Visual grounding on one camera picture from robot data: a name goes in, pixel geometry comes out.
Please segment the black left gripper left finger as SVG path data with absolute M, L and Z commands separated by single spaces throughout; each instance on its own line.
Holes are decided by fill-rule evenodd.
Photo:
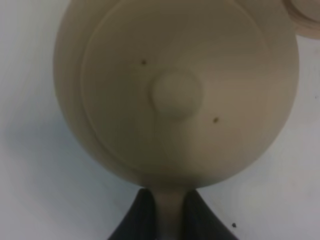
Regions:
M 150 190 L 141 188 L 109 240 L 157 240 L 156 206 Z

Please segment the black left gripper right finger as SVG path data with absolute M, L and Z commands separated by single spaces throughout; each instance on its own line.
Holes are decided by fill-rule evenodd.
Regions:
M 237 240 L 211 211 L 198 191 L 189 191 L 183 202 L 183 240 Z

